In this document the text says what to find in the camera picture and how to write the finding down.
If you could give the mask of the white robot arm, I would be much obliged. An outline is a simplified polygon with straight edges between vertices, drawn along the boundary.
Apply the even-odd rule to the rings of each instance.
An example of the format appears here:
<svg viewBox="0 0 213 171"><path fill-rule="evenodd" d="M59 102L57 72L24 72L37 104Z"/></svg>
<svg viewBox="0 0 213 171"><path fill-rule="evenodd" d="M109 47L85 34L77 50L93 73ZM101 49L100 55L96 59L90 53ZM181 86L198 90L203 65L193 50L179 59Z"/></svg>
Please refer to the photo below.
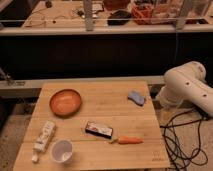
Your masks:
<svg viewBox="0 0 213 171"><path fill-rule="evenodd" d="M157 95L164 108L179 106L188 100L213 118L213 88L205 83L206 69L191 61L169 69L164 74L165 85Z"/></svg>

